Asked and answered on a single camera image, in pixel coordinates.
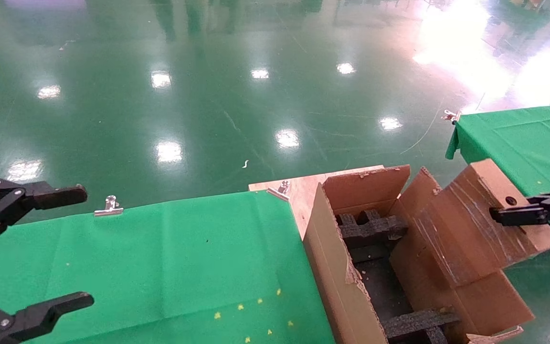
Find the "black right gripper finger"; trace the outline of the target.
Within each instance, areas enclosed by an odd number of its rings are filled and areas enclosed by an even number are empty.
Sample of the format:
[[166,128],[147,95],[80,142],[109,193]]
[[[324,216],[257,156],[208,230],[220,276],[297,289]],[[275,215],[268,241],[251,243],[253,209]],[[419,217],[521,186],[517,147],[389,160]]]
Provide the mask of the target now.
[[528,205],[511,208],[491,208],[489,213],[504,226],[545,225],[550,223],[550,193],[527,198]]

